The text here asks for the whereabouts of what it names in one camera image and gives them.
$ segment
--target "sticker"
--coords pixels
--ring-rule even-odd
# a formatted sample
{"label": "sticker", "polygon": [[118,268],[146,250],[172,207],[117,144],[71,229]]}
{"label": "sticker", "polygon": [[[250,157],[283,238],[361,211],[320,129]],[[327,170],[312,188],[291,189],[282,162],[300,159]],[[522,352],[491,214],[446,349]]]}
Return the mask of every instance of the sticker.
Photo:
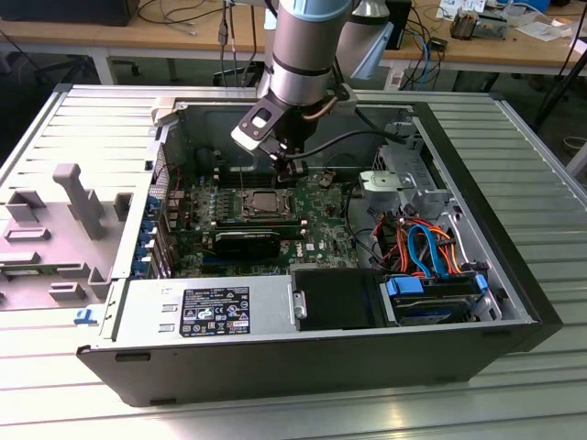
{"label": "sticker", "polygon": [[188,289],[183,291],[183,337],[244,335],[250,333],[248,287]]}

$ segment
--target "floor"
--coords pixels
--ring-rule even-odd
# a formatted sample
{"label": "floor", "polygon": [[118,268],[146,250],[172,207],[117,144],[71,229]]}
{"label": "floor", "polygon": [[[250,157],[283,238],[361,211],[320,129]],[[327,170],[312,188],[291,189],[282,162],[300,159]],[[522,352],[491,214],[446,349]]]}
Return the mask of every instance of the floor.
{"label": "floor", "polygon": [[[31,54],[31,59],[24,56],[11,56],[12,72],[0,74],[0,160],[4,161],[18,142],[28,125],[50,95],[50,84],[37,84],[33,62],[38,66],[46,66],[55,62],[66,61],[65,56],[50,54]],[[116,74],[121,84],[180,84],[180,85],[212,85],[213,74],[219,70],[217,61],[213,60],[177,60],[178,82],[170,82],[165,60],[136,59],[141,74],[133,76],[128,66],[116,66]],[[58,83],[65,71],[52,72],[50,78]],[[351,82],[357,89],[381,89],[385,81],[386,71],[380,68],[375,77],[367,82]],[[460,90],[475,90],[482,74],[468,72],[460,82]],[[442,71],[436,81],[437,91],[450,91],[455,81],[454,71]],[[76,83],[97,83],[90,75],[77,75]],[[547,88],[552,84],[547,78]],[[431,90],[432,83],[423,87]],[[512,107],[527,121],[531,122],[536,115],[544,97],[543,92],[533,90],[526,76],[514,79],[511,75],[502,74],[493,86],[493,92],[501,94]],[[565,102],[561,102],[547,120],[540,136],[561,162],[567,163],[574,151],[564,148],[562,139],[565,137],[587,138],[587,105],[585,97],[579,91],[571,89]]]}

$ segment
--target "wire bundle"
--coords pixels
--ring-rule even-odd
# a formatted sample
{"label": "wire bundle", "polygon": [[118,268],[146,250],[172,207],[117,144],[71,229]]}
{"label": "wire bundle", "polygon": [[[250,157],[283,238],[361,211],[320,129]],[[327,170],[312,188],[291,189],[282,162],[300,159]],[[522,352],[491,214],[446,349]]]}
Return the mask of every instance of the wire bundle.
{"label": "wire bundle", "polygon": [[[400,217],[397,220],[395,227],[396,244],[387,251],[383,258],[379,258],[378,263],[380,265],[389,268],[393,272],[411,274],[420,278],[430,278],[433,276],[432,271],[423,262],[424,257],[429,253],[434,272],[441,278],[463,273],[456,258],[454,239],[440,226],[432,225],[419,217]],[[390,222],[383,218],[375,226],[371,236],[377,237],[385,226],[392,229]],[[419,257],[416,254],[416,236],[425,237],[427,242],[426,246],[421,249]]]}
{"label": "wire bundle", "polygon": [[[419,90],[424,84],[427,84],[430,82],[433,82],[432,88],[434,88],[437,84],[438,76],[440,75],[440,67],[441,67],[440,64],[444,60],[444,51],[441,51],[441,50],[437,51],[438,62],[432,68],[429,68],[429,64],[430,64],[430,61],[432,58],[432,53],[431,53],[431,50],[426,42],[430,40],[430,37],[431,37],[430,31],[428,30],[428,28],[426,26],[424,26],[424,24],[422,23],[422,19],[420,17],[420,14],[413,6],[412,6],[412,10],[415,13],[415,17],[416,17],[417,21],[408,19],[407,20],[408,24],[407,24],[406,30],[409,34],[412,34],[412,36],[415,38],[417,47],[422,50],[422,55],[420,56],[420,59],[418,60],[417,64],[415,65],[414,71],[411,74],[405,75],[406,81],[405,81],[404,85],[402,87],[400,87],[400,90],[405,90],[405,88],[408,85],[410,86],[410,90],[414,90],[415,85],[417,85],[417,90]],[[420,63],[422,61],[425,61],[424,69],[422,70],[422,73],[419,76],[415,77],[416,71],[420,67]],[[436,73],[434,74],[434,76],[428,78],[428,75],[432,71],[436,71]]]}

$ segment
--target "black cable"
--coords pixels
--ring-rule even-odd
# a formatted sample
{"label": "black cable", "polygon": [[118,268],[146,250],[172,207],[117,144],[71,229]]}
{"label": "black cable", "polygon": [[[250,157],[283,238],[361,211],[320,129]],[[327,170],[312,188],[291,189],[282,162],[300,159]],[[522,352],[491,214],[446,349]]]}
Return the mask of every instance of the black cable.
{"label": "black cable", "polygon": [[235,22],[232,16],[233,6],[234,5],[231,3],[228,7],[228,21],[230,23],[230,44],[232,46],[232,62],[235,67],[235,85],[238,86],[240,84],[240,76],[238,75],[237,50],[235,49]]}
{"label": "black cable", "polygon": [[334,155],[330,156],[330,159],[328,159],[324,163],[324,171],[328,171],[328,165],[330,164],[330,162],[332,161],[332,159],[341,158],[341,157],[349,158],[349,159],[353,160],[357,165],[359,165],[359,168],[364,168],[360,164],[359,160],[355,156],[353,156],[352,154],[349,154],[349,153],[337,153],[337,154],[334,154]]}
{"label": "black cable", "polygon": [[253,31],[253,54],[250,56],[249,62],[247,62],[245,70],[242,73],[242,83],[240,84],[242,87],[247,85],[247,75],[249,74],[249,68],[255,59],[255,56],[257,55],[257,28],[255,25],[255,8],[253,6],[250,7],[250,26],[251,30]]}
{"label": "black cable", "polygon": [[4,38],[6,39],[6,41],[8,41],[10,44],[12,44],[12,45],[15,47],[15,49],[16,49],[16,50],[18,50],[18,51],[19,51],[19,52],[22,54],[22,56],[23,56],[23,57],[25,57],[25,58],[28,60],[28,62],[30,62],[30,63],[33,65],[33,67],[34,67],[35,69],[37,69],[37,71],[39,71],[39,72],[40,72],[40,73],[41,73],[41,74],[42,74],[42,75],[43,75],[43,76],[44,76],[44,77],[45,77],[45,78],[46,78],[46,79],[49,81],[49,83],[50,83],[50,84],[51,84],[53,87],[55,87],[55,86],[57,85],[57,84],[56,84],[56,83],[55,83],[55,82],[54,82],[54,81],[51,79],[51,77],[50,77],[50,76],[49,76],[49,75],[48,75],[46,72],[44,72],[44,71],[43,71],[43,70],[42,70],[42,69],[39,67],[39,65],[38,65],[36,62],[34,62],[34,61],[32,60],[32,58],[30,58],[30,57],[28,56],[28,54],[27,54],[25,51],[23,51],[23,50],[22,50],[22,49],[21,49],[21,48],[20,48],[20,47],[19,47],[19,46],[18,46],[18,45],[17,45],[17,44],[16,44],[16,43],[13,41],[13,40],[12,40],[12,39],[11,39],[11,38],[10,38],[10,37],[9,37],[9,36],[8,36],[8,35],[5,33],[5,32],[4,32],[4,30],[0,29],[0,34],[2,34],[2,35],[4,36]]}
{"label": "black cable", "polygon": [[265,0],[265,5],[267,6],[267,9],[269,9],[271,11],[271,13],[273,14],[273,16],[275,18],[277,18],[277,11],[273,7],[273,4],[271,3],[271,0]]}
{"label": "black cable", "polygon": [[587,13],[587,3],[585,3],[585,7],[583,8],[583,12],[581,13],[581,20],[579,20],[579,27],[577,27],[577,38],[575,38],[573,40],[572,45],[570,46],[570,49],[569,49],[569,53],[567,53],[567,58],[565,59],[565,62],[562,64],[562,67],[560,68],[559,74],[554,77],[554,82],[550,85],[550,88],[548,89],[547,94],[544,95],[544,99],[542,100],[542,103],[540,104],[540,107],[538,108],[538,112],[537,112],[538,115],[540,115],[540,113],[542,113],[542,110],[544,109],[544,106],[545,106],[547,100],[549,99],[550,95],[552,94],[552,91],[556,87],[557,83],[560,81],[560,77],[562,76],[562,73],[567,68],[567,64],[569,63],[569,60],[570,60],[570,55],[575,50],[575,45],[577,44],[577,40],[579,39],[579,35],[581,34],[581,29],[583,27],[583,20],[585,19],[586,13]]}
{"label": "black cable", "polygon": [[222,75],[222,83],[225,87],[228,87],[224,70],[224,52],[227,46],[227,2],[224,0],[222,2],[222,18],[220,19],[220,29],[218,30],[218,41],[220,42],[220,74]]}
{"label": "black cable", "polygon": [[328,142],[325,142],[324,144],[310,150],[307,151],[305,153],[298,153],[298,154],[286,154],[283,156],[283,158],[285,160],[298,160],[298,159],[305,159],[308,158],[310,156],[314,156],[316,153],[319,153],[320,151],[324,151],[325,149],[328,149],[330,147],[332,147],[333,145],[337,144],[338,142],[347,139],[347,138],[352,138],[353,136],[357,136],[357,135],[380,135],[383,136],[384,138],[388,138],[389,140],[391,140],[392,142],[396,142],[398,144],[405,144],[405,141],[400,138],[399,136],[393,134],[393,133],[389,133],[388,131],[383,131],[383,130],[354,130],[354,131],[349,131],[348,133],[345,133],[343,135],[340,135],[338,137],[335,137],[333,139],[330,139]]}
{"label": "black cable", "polygon": [[357,243],[359,246],[361,246],[363,249],[365,249],[368,253],[370,253],[375,260],[377,261],[377,263],[381,263],[382,260],[379,258],[379,256],[373,252],[369,246],[365,245],[362,241],[360,241],[357,238],[357,234],[353,232],[352,227],[350,227],[350,221],[349,221],[349,208],[350,208],[350,198],[352,197],[352,190],[355,189],[357,185],[353,185],[350,189],[349,189],[349,194],[347,194],[347,201],[345,202],[345,222],[347,223],[347,228],[349,229],[349,233],[350,235],[353,237],[353,239],[355,240],[355,243]]}
{"label": "black cable", "polygon": [[579,76],[579,73],[581,73],[585,65],[587,65],[587,51],[583,52],[579,60],[575,63],[574,66],[572,66],[572,69],[570,70],[569,74],[565,76],[564,80],[562,80],[560,85],[552,94],[552,97],[548,99],[542,110],[536,116],[536,120],[533,126],[536,132],[538,132],[538,130],[542,127],[544,121],[550,115],[552,110],[554,110],[555,106],[559,103],[559,100],[562,97],[562,95],[564,95],[566,90],[569,88],[570,83],[575,78],[577,78],[577,76]]}
{"label": "black cable", "polygon": [[355,113],[357,114],[358,117],[360,117],[360,119],[367,124],[369,127],[371,127],[373,130],[381,130],[378,126],[376,126],[375,124],[373,124],[370,119],[365,116],[365,114],[363,112],[361,112],[361,110],[359,110],[359,108],[355,108]]}
{"label": "black cable", "polygon": [[172,25],[172,24],[175,24],[175,23],[185,23],[186,21],[193,21],[193,20],[197,20],[198,18],[202,18],[202,17],[205,17],[205,16],[209,16],[210,14],[214,14],[215,12],[220,12],[220,11],[222,11],[222,8],[221,8],[221,7],[219,7],[218,9],[213,9],[213,10],[211,10],[211,11],[204,12],[203,14],[200,14],[199,16],[190,16],[189,18],[184,18],[184,19],[182,19],[182,20],[173,20],[173,21],[159,21],[159,20],[151,20],[150,18],[146,18],[145,16],[143,16],[143,15],[142,15],[142,10],[143,10],[143,9],[144,9],[146,6],[148,6],[148,5],[151,5],[151,4],[153,4],[153,3],[155,3],[155,2],[158,2],[158,1],[160,1],[160,0],[149,0],[149,1],[148,1],[146,4],[144,4],[143,6],[141,6],[141,7],[138,9],[138,11],[137,11],[138,17],[139,17],[141,20],[144,20],[144,21],[146,21],[146,22],[148,22],[148,23],[155,23],[156,25]]}
{"label": "black cable", "polygon": [[[424,24],[422,23],[422,18],[420,17],[420,14],[418,14],[418,11],[415,10],[415,8],[412,6],[412,10],[415,13],[415,16],[417,18],[417,22],[414,20],[410,20],[408,19],[408,23],[414,23],[415,25],[420,27],[420,31],[418,31],[417,29],[414,29],[413,27],[408,25],[408,28],[412,29],[414,32],[420,34],[422,36],[422,39],[424,40],[425,44],[427,44],[426,42],[430,40],[430,31],[428,30],[428,28],[426,26],[424,26]],[[415,65],[414,70],[412,71],[411,74],[407,74],[405,75],[406,77],[406,81],[404,83],[403,86],[400,87],[399,90],[405,90],[405,87],[407,87],[408,84],[410,84],[410,89],[414,90],[414,85],[416,84],[416,82],[418,80],[421,80],[424,77],[424,72],[422,72],[420,74],[420,76],[418,78],[415,78],[415,73],[418,69],[418,67],[420,66],[420,63],[422,62],[422,60],[424,59],[425,55],[426,55],[426,51],[424,49],[424,47],[420,48],[420,46],[418,45],[418,41],[415,38],[415,35],[412,34],[412,38],[414,39],[414,43],[415,45],[422,50],[422,55],[420,55],[420,59],[418,60],[418,63]]]}

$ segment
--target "paper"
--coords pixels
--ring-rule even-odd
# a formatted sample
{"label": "paper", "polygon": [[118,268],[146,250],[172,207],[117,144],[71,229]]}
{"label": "paper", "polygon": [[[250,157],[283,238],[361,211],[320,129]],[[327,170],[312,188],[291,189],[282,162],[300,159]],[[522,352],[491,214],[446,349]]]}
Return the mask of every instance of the paper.
{"label": "paper", "polygon": [[530,37],[535,39],[541,39],[542,41],[552,41],[560,37],[560,30],[554,26],[547,25],[546,23],[540,23],[535,21],[534,23],[528,23],[522,27],[516,27],[517,30],[523,32]]}
{"label": "paper", "polygon": [[437,18],[454,20],[457,11],[461,8],[463,11],[483,12],[486,0],[441,0],[437,11]]}

